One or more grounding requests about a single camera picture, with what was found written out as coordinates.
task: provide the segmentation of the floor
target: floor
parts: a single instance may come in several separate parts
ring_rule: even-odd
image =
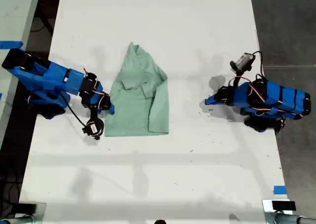
[[[316,5],[315,0],[252,0],[258,41],[264,54],[264,72],[266,77],[283,86],[294,87],[311,94],[316,101]],[[41,22],[34,21],[32,30],[38,30]],[[30,34],[27,50],[48,56],[51,36],[44,28]],[[26,94],[18,86],[16,103]],[[16,126],[17,117],[24,116],[31,125],[18,123],[18,134],[6,134],[1,152],[13,153],[11,144],[21,144],[18,161],[18,182],[20,186],[27,162],[27,154],[33,133],[35,115],[17,108],[12,113],[8,125]],[[316,115],[298,121],[287,120],[285,128],[277,136],[288,196],[297,205],[297,214],[316,217]],[[17,191],[11,196],[17,197]]]

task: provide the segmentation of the table surface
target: table surface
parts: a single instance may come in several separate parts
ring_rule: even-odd
[[[38,116],[20,201],[47,203],[44,223],[264,223],[262,199],[286,198],[274,132],[202,103],[258,50],[251,0],[60,0],[49,59],[109,91],[131,41],[168,75],[170,134],[95,145],[70,111]]]
[[[38,0],[0,0],[0,40],[21,40],[25,49]],[[0,65],[8,50],[0,50]],[[17,78],[0,67],[0,145],[9,121]]]

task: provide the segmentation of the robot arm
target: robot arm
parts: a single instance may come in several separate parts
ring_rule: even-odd
[[[47,119],[63,114],[67,106],[70,108],[68,93],[79,94],[82,105],[91,111],[90,120],[84,124],[71,108],[70,110],[84,126],[82,129],[84,133],[93,136],[96,140],[100,139],[104,123],[98,118],[98,113],[105,110],[114,113],[114,106],[111,104],[110,96],[103,91],[96,75],[87,71],[83,74],[67,69],[18,48],[10,49],[2,67],[25,85],[30,91],[28,103],[33,104],[37,112]]]
[[[284,127],[285,118],[301,119],[311,112],[310,95],[268,81],[262,73],[262,61],[261,74],[256,75],[256,80],[250,81],[242,77],[245,71],[251,70],[255,53],[261,52],[244,53],[236,63],[231,61],[232,70],[236,73],[236,77],[232,79],[233,86],[229,82],[228,86],[221,87],[216,94],[205,100],[205,104],[237,106],[242,115],[249,116],[245,125],[258,132],[273,128],[277,134]],[[241,78],[249,82],[238,86]]]

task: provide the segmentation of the blue tape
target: blue tape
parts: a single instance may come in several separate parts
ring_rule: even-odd
[[[273,189],[274,194],[287,194],[285,186],[275,186]]]
[[[14,40],[0,40],[0,49],[9,50],[15,48],[21,48],[23,46],[23,42],[14,41]]]

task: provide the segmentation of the light green cloth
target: light green cloth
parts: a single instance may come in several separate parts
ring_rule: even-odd
[[[105,136],[169,133],[167,75],[140,46],[129,45],[110,97],[115,114],[105,116]]]

